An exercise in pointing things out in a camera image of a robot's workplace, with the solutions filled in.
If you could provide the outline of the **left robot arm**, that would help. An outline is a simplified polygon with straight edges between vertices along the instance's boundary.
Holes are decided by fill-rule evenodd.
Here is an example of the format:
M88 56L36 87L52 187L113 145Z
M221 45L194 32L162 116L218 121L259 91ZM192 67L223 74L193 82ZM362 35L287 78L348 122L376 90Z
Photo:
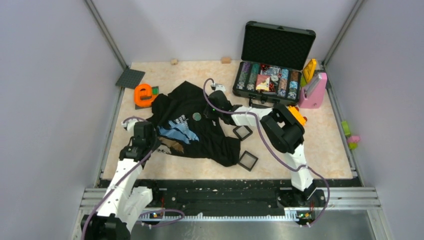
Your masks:
M132 135L118 156L115 174L102 199L83 216L82 240L129 240L142 211L153 200L146 186L135 186L145 162L160 146L154 125L141 117L129 117L122 126Z

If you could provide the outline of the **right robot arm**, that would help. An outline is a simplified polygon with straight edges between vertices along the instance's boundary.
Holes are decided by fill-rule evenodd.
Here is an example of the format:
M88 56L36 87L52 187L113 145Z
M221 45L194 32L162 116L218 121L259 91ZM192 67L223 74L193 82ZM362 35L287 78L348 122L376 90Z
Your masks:
M228 125L255 127L270 154L290 171L293 197L305 202L323 201L328 205L324 194L317 194L317 186L309 167L304 147L304 126L284 105L268 108L254 108L232 105L221 90L204 96L208 106L206 115L218 117Z

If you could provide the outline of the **black printed t-shirt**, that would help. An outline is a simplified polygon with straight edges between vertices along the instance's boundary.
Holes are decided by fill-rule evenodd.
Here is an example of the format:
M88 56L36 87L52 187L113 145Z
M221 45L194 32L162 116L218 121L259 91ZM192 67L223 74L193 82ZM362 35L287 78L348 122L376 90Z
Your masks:
M158 152L185 157L206 158L224 167L238 163L241 141L226 136L218 120L204 116L208 106L203 90L188 81L169 94L159 94L151 105L152 116L147 119L158 134ZM195 121L193 113L202 119Z

